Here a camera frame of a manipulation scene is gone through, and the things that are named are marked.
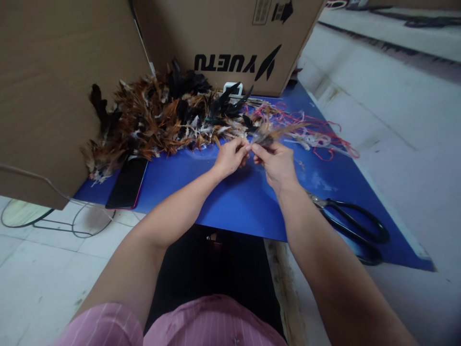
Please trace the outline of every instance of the person's left hand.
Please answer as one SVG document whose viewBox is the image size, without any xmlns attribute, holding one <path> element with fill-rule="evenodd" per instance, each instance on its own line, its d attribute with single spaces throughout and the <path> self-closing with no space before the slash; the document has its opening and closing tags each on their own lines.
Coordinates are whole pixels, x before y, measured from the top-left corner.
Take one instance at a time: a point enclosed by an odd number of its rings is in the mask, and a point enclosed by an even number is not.
<svg viewBox="0 0 461 346">
<path fill-rule="evenodd" d="M 238 137 L 224 144 L 219 149 L 213 170 L 224 179 L 234 173 L 237 168 L 242 168 L 250 157 L 251 144 L 248 140 Z"/>
</svg>

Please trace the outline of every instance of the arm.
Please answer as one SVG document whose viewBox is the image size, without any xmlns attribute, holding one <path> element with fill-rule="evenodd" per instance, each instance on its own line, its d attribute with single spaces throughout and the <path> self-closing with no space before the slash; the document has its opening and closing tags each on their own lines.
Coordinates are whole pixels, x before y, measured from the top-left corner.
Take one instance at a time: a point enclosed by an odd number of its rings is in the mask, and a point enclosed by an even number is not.
<svg viewBox="0 0 461 346">
<path fill-rule="evenodd" d="M 415 345 L 363 265 L 299 184 L 293 151 L 252 145 L 285 220 L 290 249 L 314 293 L 333 345 Z"/>
<path fill-rule="evenodd" d="M 146 215 L 124 238 L 74 318 L 99 304 L 128 307 L 144 327 L 165 252 L 195 222 L 208 195 L 239 166 L 250 146 L 235 139 L 223 145 L 211 170 L 175 192 Z"/>
</svg>

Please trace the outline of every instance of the blue table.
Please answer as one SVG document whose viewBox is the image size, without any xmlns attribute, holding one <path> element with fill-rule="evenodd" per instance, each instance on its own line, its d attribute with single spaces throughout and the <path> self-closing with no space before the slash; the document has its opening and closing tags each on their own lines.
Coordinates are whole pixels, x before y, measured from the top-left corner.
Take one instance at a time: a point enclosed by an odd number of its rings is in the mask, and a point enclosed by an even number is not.
<svg viewBox="0 0 461 346">
<path fill-rule="evenodd" d="M 287 105 L 286 111 L 304 110 L 310 116 L 324 119 L 299 83 L 285 90 L 283 102 Z M 284 142 L 284 145 L 293 148 L 295 160 L 303 163 L 303 166 L 295 163 L 296 173 L 301 185 L 307 190 L 320 198 L 332 198 L 363 206 L 381 220 L 391 236 L 389 243 L 377 245 L 385 262 L 434 270 L 430 259 L 419 258 L 412 250 L 351 158 L 337 153 L 332 161 L 325 162 L 312 151 L 304 150 L 299 144 Z M 318 152 L 328 157 L 326 149 L 320 148 Z M 169 158 L 165 155 L 158 159 L 154 158 L 154 161 L 147 166 L 138 204 L 134 210 L 141 213 L 150 212 L 167 196 L 209 170 L 217 154 L 218 148 L 214 146 L 202 152 L 185 149 Z M 103 184 L 94 186 L 92 181 L 87 180 L 74 197 L 105 205 L 116 178 L 117 174 Z M 263 167 L 254 165 L 253 159 L 248 161 L 246 167 L 238 170 L 216 187 L 203 205 L 197 223 L 287 241 L 276 196 L 266 182 Z M 361 251 L 355 243 L 347 238 L 344 239 L 356 253 Z"/>
</svg>

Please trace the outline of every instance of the black pants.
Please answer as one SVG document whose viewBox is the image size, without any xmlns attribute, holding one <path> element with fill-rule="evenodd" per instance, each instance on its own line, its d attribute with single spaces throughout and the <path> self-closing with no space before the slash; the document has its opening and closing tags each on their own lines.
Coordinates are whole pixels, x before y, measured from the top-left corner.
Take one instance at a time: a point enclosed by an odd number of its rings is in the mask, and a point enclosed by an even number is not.
<svg viewBox="0 0 461 346">
<path fill-rule="evenodd" d="M 220 251 L 206 239 L 215 232 Z M 168 248 L 144 333 L 164 313 L 212 294 L 234 298 L 284 337 L 264 240 L 200 225 Z"/>
</svg>

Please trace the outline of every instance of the cardboard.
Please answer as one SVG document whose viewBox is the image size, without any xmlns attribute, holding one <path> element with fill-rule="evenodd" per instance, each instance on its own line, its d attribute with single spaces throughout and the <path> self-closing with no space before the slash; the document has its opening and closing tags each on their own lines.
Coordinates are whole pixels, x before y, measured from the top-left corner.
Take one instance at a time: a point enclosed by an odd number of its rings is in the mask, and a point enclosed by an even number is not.
<svg viewBox="0 0 461 346">
<path fill-rule="evenodd" d="M 214 87 L 254 84 L 282 94 L 324 7 L 323 0 L 133 0 L 149 59 L 166 72 L 173 57 Z"/>
<path fill-rule="evenodd" d="M 184 70 L 215 68 L 203 71 L 215 87 L 242 81 L 277 96 L 323 0 L 134 5 L 157 70 L 176 56 Z M 91 85 L 110 105 L 119 79 L 150 74 L 146 52 L 128 0 L 3 1 L 0 13 L 0 195 L 63 209 L 49 182 L 73 196 L 87 178 L 79 149 L 99 131 Z"/>
<path fill-rule="evenodd" d="M 88 94 L 149 73 L 126 0 L 0 4 L 0 163 L 73 196 L 87 178 L 79 151 L 99 129 Z M 62 209 L 44 180 L 0 168 L 0 195 Z"/>
</svg>

